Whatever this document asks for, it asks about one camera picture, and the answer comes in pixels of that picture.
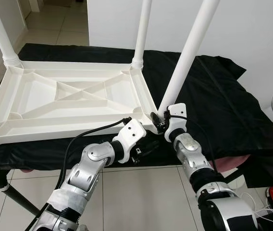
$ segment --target floor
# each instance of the floor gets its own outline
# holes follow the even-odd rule
[[[25,43],[88,45],[87,9],[45,6],[26,19]],[[23,173],[12,170],[8,180],[21,194],[41,208],[50,196],[59,170]],[[256,209],[266,204],[265,188],[248,189]],[[252,200],[243,199],[254,208]],[[33,215],[0,192],[0,231],[22,231]],[[80,219],[89,231],[203,231],[195,194],[182,167],[104,169],[86,211]]]
[[[26,18],[25,43],[88,46],[87,5],[75,2],[70,8],[45,5]]]

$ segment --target black fabric cover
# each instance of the black fabric cover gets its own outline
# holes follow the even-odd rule
[[[133,50],[50,46],[26,44],[19,57],[25,61],[130,63]],[[162,100],[180,53],[145,51],[143,75],[157,107]],[[239,168],[244,169],[248,187],[273,185],[273,123],[260,109],[258,101],[237,82],[245,69],[222,57],[198,56],[178,96],[185,103],[188,117],[206,131],[215,158],[250,154]],[[193,124],[188,132],[202,145],[210,160],[208,144]],[[77,163],[83,146],[110,141],[114,135],[80,138],[68,160]],[[139,166],[180,164],[172,146],[157,136],[160,147],[144,157]],[[0,145],[0,169],[53,170],[62,167],[63,155],[70,139],[32,141]],[[128,167],[132,163],[114,163]]]

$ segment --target pink object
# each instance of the pink object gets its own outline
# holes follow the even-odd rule
[[[226,172],[239,165],[243,164],[250,155],[236,156],[236,157],[223,157],[215,160],[218,172]]]
[[[31,172],[33,171],[32,169],[21,169],[22,172],[25,172],[25,173],[28,173],[28,172]]]

